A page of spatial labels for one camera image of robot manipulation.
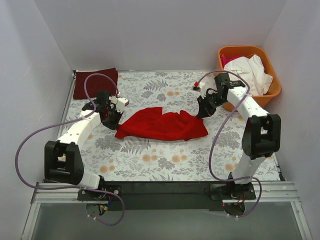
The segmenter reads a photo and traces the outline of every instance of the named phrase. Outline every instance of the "white cloth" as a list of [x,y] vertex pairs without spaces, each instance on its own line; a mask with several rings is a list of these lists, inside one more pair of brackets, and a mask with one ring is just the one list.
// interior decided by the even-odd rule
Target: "white cloth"
[[[264,65],[257,55],[253,55],[250,59],[245,56],[234,59],[228,62],[223,69],[240,75],[250,85],[250,94],[253,96],[266,94],[274,79],[265,74]],[[231,81],[239,80],[232,74],[229,74],[229,77]]]

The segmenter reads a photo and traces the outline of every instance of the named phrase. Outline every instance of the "table surface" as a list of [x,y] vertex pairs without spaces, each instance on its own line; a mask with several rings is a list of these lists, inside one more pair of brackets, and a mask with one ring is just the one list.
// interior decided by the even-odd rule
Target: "table surface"
[[[120,123],[147,107],[163,107],[163,113],[185,110],[198,113],[197,97],[192,85],[205,72],[119,72],[118,89],[129,99]],[[206,81],[213,81],[208,76]],[[79,117],[88,100],[69,103],[66,120]],[[223,107],[204,119],[209,135],[189,141],[160,141],[137,138],[115,138],[115,130],[100,124],[84,143],[81,155],[86,170],[104,176],[107,181],[214,181],[208,169],[213,138],[229,112]],[[66,125],[64,134],[70,125]],[[216,143],[212,170],[219,178],[227,178],[242,156],[241,139],[245,122],[238,112],[225,125]],[[279,181],[274,157],[267,158],[256,171],[261,181]]]

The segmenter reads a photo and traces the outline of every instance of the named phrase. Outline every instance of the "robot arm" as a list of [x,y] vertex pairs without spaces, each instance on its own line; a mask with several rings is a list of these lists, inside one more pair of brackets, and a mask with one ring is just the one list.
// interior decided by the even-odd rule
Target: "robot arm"
[[118,127],[125,106],[129,101],[124,97],[116,97],[107,91],[99,91],[94,100],[95,112],[88,118],[84,116],[94,109],[92,103],[87,103],[76,122],[57,141],[48,141],[44,147],[44,176],[48,181],[68,183],[80,187],[97,189],[101,178],[99,175],[84,169],[81,149],[90,133],[102,123],[109,129]]
[[[226,102],[236,106],[246,94],[245,85],[241,81],[231,81],[228,73],[221,73],[215,78],[217,91],[200,83],[196,89],[201,93],[198,118],[212,116],[216,108]],[[230,173],[230,179],[252,177],[260,164],[280,148],[281,119],[277,114],[269,114],[256,101],[247,96],[238,107],[238,112],[246,122],[242,137],[243,155],[238,166]],[[251,179],[234,181],[246,185]]]

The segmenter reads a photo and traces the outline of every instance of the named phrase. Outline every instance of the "orange basket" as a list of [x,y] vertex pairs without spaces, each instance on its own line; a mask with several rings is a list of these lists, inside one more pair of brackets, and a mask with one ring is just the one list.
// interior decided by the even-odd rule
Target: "orange basket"
[[[257,47],[257,46],[225,46],[221,48],[218,52],[218,61],[216,64],[216,69],[217,70],[224,69],[222,67],[223,65],[220,58],[221,56],[225,56],[227,59],[230,59],[235,56],[251,58],[254,54],[258,55],[261,58],[262,64],[264,66],[264,72],[273,77],[269,90],[265,95],[252,96],[253,99],[262,108],[264,108],[270,102],[271,99],[273,99],[275,96],[277,96],[281,92],[281,86],[278,81],[277,75],[265,51],[263,51],[260,47]],[[223,107],[229,112],[231,112],[235,108],[229,102],[223,104]]]

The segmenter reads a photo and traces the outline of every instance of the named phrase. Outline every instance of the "pink cloth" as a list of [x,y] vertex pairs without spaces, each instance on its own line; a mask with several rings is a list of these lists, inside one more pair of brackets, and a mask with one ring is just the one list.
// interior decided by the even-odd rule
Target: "pink cloth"
[[233,56],[232,58],[226,58],[225,56],[221,56],[220,59],[221,59],[222,67],[224,68],[227,63],[237,58],[240,58],[240,56]]

